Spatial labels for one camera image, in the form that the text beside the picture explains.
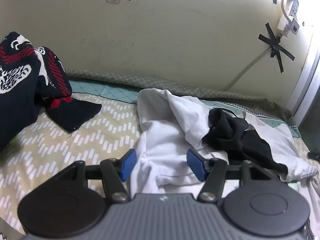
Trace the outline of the white door frame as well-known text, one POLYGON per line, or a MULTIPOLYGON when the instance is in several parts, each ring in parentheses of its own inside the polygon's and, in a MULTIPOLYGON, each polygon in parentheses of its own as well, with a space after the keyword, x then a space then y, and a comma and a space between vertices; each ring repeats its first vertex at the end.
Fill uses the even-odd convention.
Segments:
POLYGON ((306 118, 319 91, 319 44, 311 44, 306 62, 286 107, 297 126, 306 118))

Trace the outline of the teal grid mattress cover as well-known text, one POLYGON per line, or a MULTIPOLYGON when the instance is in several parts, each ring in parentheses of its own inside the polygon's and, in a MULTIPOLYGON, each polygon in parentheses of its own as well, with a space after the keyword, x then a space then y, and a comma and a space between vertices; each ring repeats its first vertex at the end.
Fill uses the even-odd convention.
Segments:
POLYGON ((149 76, 114 74, 89 70, 66 70, 72 89, 76 93, 89 93, 110 99, 136 103, 137 93, 147 88, 167 89, 178 96, 194 96, 209 103, 225 103, 232 109, 246 110, 265 123, 275 127, 285 123, 293 137, 301 137, 293 115, 287 108, 260 96, 217 91, 209 88, 190 87, 180 83, 149 76))

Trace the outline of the black red patterned sweater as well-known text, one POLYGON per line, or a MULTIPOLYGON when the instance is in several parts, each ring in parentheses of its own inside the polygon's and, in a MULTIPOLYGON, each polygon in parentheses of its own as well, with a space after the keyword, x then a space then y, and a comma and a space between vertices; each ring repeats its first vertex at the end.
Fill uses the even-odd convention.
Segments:
POLYGON ((13 31, 1 41, 1 149, 33 124, 44 109, 53 122, 72 133, 102 106, 72 97, 59 58, 47 47, 35 48, 13 31))

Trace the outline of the black garment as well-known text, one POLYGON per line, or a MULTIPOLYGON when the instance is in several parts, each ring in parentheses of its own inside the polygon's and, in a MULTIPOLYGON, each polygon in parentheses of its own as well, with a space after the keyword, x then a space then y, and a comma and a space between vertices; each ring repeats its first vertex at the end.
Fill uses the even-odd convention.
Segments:
POLYGON ((209 132, 202 141, 217 151, 225 151, 230 164, 250 160, 280 175, 288 174, 287 166, 274 161, 269 143, 255 129, 249 129, 245 119, 230 115, 221 108, 213 108, 208 120, 209 132))

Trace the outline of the white t-shirt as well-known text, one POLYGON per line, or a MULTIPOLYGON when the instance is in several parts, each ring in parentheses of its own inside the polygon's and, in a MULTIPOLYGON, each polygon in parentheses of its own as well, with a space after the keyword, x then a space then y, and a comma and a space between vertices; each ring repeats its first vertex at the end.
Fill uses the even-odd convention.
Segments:
POLYGON ((271 148, 272 157, 288 169, 286 182, 297 180, 311 206, 311 230, 319 234, 319 177, 316 167, 298 155, 297 141, 282 121, 263 119, 239 108, 205 104, 192 96, 175 96, 168 90, 144 89, 138 94, 137 113, 142 131, 136 145, 137 163, 130 176, 130 193, 164 193, 167 190, 197 194, 200 182, 187 165, 186 153, 195 148, 205 158, 227 159, 203 142, 209 131, 210 110, 245 119, 271 148))

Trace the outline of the beige zigzag bed sheet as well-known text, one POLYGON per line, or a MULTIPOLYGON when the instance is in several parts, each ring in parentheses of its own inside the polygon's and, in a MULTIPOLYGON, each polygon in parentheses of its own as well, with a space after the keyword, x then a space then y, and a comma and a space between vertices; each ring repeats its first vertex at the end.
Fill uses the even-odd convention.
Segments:
POLYGON ((1 154, 1 233, 6 239, 19 239, 24 233, 17 207, 27 193, 77 160, 96 165, 120 158, 140 138, 135 104, 92 94, 74 97, 101 104, 101 111, 71 134, 41 113, 1 154))

